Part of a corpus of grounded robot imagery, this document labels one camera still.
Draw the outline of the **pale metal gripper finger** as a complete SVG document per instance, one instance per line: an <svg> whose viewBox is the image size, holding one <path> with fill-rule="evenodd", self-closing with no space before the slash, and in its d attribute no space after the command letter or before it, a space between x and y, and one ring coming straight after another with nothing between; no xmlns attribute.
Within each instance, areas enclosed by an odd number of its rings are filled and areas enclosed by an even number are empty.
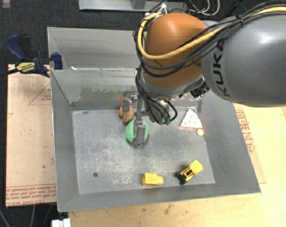
<svg viewBox="0 0 286 227"><path fill-rule="evenodd" d="M134 121L134 138L133 147L139 148L145 144L147 139L147 124L144 120L139 119Z"/></svg>
<svg viewBox="0 0 286 227"><path fill-rule="evenodd" d="M131 100L125 98L122 102L122 112L124 114L129 113L131 111Z"/></svg>

